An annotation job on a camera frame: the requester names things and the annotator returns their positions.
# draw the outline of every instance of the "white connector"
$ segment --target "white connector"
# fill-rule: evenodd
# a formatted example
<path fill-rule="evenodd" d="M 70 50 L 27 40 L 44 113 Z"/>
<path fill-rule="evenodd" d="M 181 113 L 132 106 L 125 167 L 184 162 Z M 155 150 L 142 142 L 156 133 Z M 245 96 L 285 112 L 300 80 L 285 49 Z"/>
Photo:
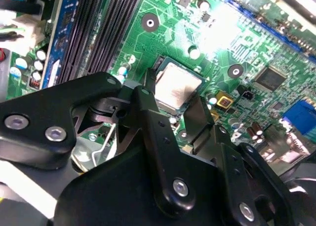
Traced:
<path fill-rule="evenodd" d="M 26 56 L 27 53 L 34 49 L 35 46 L 44 40 L 44 30 L 46 21 L 38 21 L 34 17 L 24 14 L 10 21 L 11 25 L 22 28 L 16 31 L 22 35 L 14 41 L 0 42 L 0 47 L 6 48 L 19 55 Z"/>

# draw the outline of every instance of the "motherboard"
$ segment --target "motherboard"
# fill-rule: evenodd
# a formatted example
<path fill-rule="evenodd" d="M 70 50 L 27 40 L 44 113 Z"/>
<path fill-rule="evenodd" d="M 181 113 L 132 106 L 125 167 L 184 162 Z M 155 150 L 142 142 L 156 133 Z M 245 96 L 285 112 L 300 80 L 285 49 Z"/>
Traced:
<path fill-rule="evenodd" d="M 255 147 L 267 127 L 282 129 L 280 119 L 298 101 L 316 107 L 316 27 L 281 0 L 59 0 L 56 6 L 58 16 L 28 53 L 32 61 L 22 75 L 21 55 L 12 53 L 8 99 L 98 71 L 141 82 L 154 69 L 155 97 L 180 147 L 189 144 L 183 113 L 195 95 L 205 97 L 234 143 Z M 44 46 L 47 59 L 38 68 Z M 89 136 L 105 138 L 99 130 Z"/>

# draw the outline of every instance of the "black ram slot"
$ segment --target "black ram slot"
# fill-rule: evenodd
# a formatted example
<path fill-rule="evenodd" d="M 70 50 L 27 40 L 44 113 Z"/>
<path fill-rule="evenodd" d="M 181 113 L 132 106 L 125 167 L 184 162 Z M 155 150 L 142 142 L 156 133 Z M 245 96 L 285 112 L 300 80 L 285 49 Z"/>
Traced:
<path fill-rule="evenodd" d="M 57 83 L 76 78 L 103 0 L 80 0 Z"/>
<path fill-rule="evenodd" d="M 107 71 L 111 67 L 139 1 L 110 0 L 86 73 Z"/>

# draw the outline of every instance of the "blue ram slot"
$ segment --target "blue ram slot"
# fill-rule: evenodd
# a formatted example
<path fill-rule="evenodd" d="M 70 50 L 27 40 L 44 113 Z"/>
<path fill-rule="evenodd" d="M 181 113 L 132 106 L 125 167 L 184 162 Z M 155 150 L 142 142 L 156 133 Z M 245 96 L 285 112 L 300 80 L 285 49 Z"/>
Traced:
<path fill-rule="evenodd" d="M 275 37 L 277 37 L 279 40 L 283 41 L 284 43 L 286 43 L 289 47 L 291 47 L 293 50 L 295 50 L 296 52 L 299 52 L 301 54 L 304 55 L 304 50 L 296 43 L 290 41 L 286 36 L 282 35 L 281 33 L 279 33 L 278 31 L 276 31 L 275 29 L 273 29 L 272 27 L 270 27 L 268 24 L 266 23 L 260 23 L 258 21 L 255 20 L 255 14 L 253 12 L 251 12 L 250 10 L 242 7 L 240 4 L 236 3 L 233 0 L 225 0 L 226 3 L 228 3 L 229 5 L 231 5 L 234 9 L 238 10 L 241 14 L 243 14 L 244 16 L 246 16 L 247 18 L 251 19 L 253 22 L 255 22 L 256 24 L 260 25 L 262 28 L 264 28 L 265 30 L 267 30 L 268 32 L 270 32 L 272 35 L 274 35 Z M 307 57 L 311 62 L 316 63 L 316 57 L 313 55 L 310 55 Z"/>
<path fill-rule="evenodd" d="M 53 86 L 59 75 L 60 64 L 65 55 L 65 49 L 73 26 L 73 17 L 76 13 L 78 1 L 79 0 L 62 1 L 42 88 Z M 64 18 L 69 16 L 72 16 L 72 18 L 65 21 Z"/>

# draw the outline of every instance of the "silver screw head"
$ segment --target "silver screw head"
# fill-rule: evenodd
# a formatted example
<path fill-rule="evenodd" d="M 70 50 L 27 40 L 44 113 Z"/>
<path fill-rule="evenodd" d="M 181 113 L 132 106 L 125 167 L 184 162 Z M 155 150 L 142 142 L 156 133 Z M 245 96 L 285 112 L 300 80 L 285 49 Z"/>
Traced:
<path fill-rule="evenodd" d="M 220 131 L 221 131 L 221 132 L 223 132 L 224 134 L 226 134 L 226 133 L 227 133 L 227 131 L 224 129 L 224 127 L 221 127 L 221 126 L 220 126 L 220 128 L 219 128 L 219 129 L 220 129 Z"/>
<path fill-rule="evenodd" d="M 252 149 L 252 147 L 250 147 L 249 145 L 246 146 L 246 149 L 247 149 L 250 153 L 253 153 L 253 149 Z"/>
<path fill-rule="evenodd" d="M 89 140 L 95 142 L 97 140 L 98 136 L 94 133 L 89 134 Z"/>
<path fill-rule="evenodd" d="M 241 203 L 239 205 L 240 211 L 242 215 L 248 219 L 249 221 L 253 222 L 255 220 L 255 216 L 251 210 L 251 208 L 246 203 Z"/>
<path fill-rule="evenodd" d="M 116 81 L 113 80 L 113 79 L 107 79 L 107 81 L 108 81 L 108 83 L 113 84 L 113 85 L 114 85 L 114 84 L 117 84 Z"/>
<path fill-rule="evenodd" d="M 45 131 L 45 136 L 49 141 L 61 142 L 67 137 L 67 133 L 59 126 L 52 126 Z"/>
<path fill-rule="evenodd" d="M 186 197 L 189 194 L 188 186 L 180 179 L 173 181 L 173 189 L 178 195 L 182 197 Z"/>
<path fill-rule="evenodd" d="M 9 129 L 21 130 L 29 125 L 29 120 L 21 115 L 11 115 L 4 120 L 4 124 Z"/>

